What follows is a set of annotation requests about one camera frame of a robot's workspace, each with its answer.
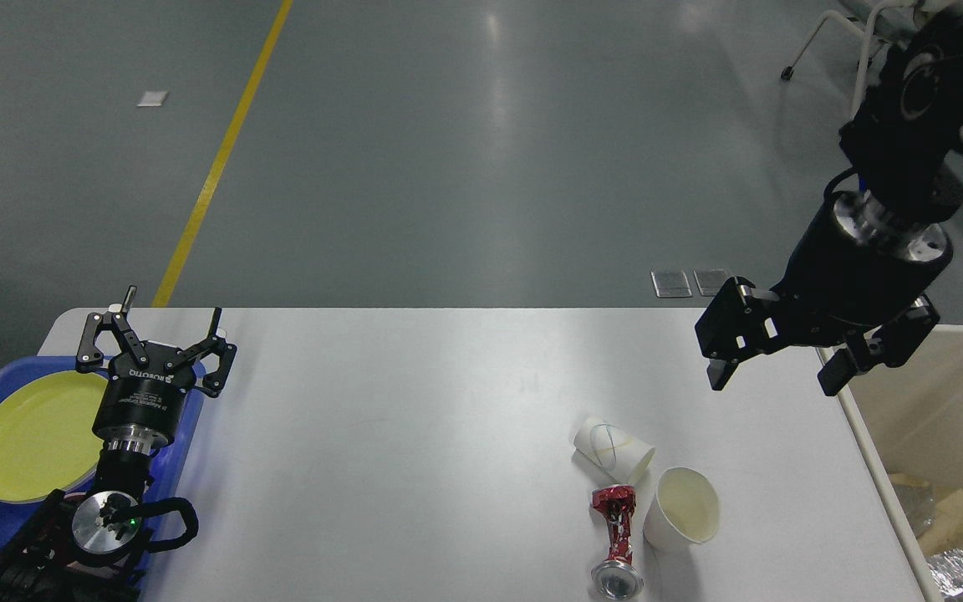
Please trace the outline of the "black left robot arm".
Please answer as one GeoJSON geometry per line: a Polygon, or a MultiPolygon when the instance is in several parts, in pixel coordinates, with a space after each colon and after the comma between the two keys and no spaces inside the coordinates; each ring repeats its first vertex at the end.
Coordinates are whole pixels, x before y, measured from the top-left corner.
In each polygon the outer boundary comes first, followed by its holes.
{"type": "Polygon", "coordinates": [[[152,467],[175,445],[192,394],[216,399],[237,347],[219,329],[190,347],[141,339],[121,304],[85,320],[75,370],[102,386],[91,431],[102,449],[90,487],[51,489],[0,549],[0,601],[136,601],[144,560],[176,551],[198,536],[190,500],[157,495],[152,467]]]}

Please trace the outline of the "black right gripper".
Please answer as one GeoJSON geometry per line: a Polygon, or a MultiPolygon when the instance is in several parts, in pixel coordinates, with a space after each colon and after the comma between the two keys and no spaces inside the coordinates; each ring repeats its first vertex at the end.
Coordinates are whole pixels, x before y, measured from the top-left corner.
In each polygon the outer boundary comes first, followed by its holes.
{"type": "Polygon", "coordinates": [[[863,209],[874,206],[870,196],[830,195],[772,290],[742,277],[725,281],[695,324],[714,391],[725,389],[742,363],[779,351],[778,333],[791,345],[844,339],[818,372],[826,396],[875,366],[906,365],[939,323],[921,296],[951,262],[952,243],[937,224],[909,236],[882,235],[864,220],[863,209]],[[772,317],[778,333],[767,328],[772,317]]]}

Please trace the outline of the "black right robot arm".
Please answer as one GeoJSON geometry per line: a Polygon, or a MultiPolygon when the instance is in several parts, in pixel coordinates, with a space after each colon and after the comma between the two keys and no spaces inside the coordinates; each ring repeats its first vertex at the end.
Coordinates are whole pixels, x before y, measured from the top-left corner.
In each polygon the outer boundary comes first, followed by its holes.
{"type": "Polygon", "coordinates": [[[725,281],[695,324],[711,388],[757,355],[833,348],[818,373],[837,394],[873,367],[905,365],[939,323],[925,290],[953,256],[941,224],[963,205],[945,165],[963,129],[963,1],[886,59],[839,144],[861,191],[830,182],[771,288],[725,281]]]}

